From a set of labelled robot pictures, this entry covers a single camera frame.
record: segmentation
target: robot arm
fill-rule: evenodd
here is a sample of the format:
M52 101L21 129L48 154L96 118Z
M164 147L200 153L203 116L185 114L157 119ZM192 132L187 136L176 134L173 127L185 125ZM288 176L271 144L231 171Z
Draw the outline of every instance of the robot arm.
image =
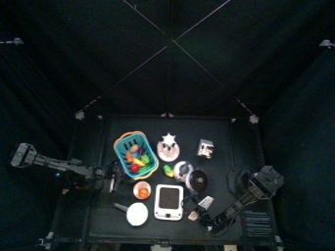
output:
M284 177L279 175L272 167L263 167L259 173L248 177L247 191L244 194L215 218L211 218L207 210L201 206L197 206L196 213L199 215L200 227L212 236L224 234L241 210L259 200L269 199L283 184Z
M37 154L34 148L28 143L20 143L10 160L10 166L25 168L32 164L52 168L60 172L72 171L86 178L96 179L100 173L94 172L92 167L84 166L80 160L60 161Z

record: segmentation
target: green object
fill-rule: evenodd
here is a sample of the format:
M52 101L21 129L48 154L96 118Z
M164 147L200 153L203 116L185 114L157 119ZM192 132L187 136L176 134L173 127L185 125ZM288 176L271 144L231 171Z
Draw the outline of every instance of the green object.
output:
M141 156L141 162L142 162L144 164L148 164L148 163L150 162L149 156L148 156L146 154L144 154L144 155Z
M141 169L138 171L138 174L141 174L142 172L145 172L149 169L150 169L150 165L146 165L146 166L141 167Z
M172 177L172 167L169 165L163 166L165 176Z

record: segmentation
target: small box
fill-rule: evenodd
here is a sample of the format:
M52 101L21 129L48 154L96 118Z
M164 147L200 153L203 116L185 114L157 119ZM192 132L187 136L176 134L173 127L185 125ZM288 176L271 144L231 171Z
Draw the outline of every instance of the small box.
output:
M213 154L213 149L215 149L213 142L205 139L200 139L197 156L211 159Z

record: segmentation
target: red object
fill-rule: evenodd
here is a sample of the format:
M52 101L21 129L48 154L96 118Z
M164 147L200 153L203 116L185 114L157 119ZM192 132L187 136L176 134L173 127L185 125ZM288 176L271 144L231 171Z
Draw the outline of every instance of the red object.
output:
M130 165L130 173L136 174L140 171L140 166L137 164Z

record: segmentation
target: colorful toy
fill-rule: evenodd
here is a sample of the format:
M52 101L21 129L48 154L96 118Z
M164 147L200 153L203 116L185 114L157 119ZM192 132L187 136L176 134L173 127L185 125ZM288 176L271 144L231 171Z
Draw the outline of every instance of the colorful toy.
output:
M163 166L165 176L172 177L172 167L169 165Z

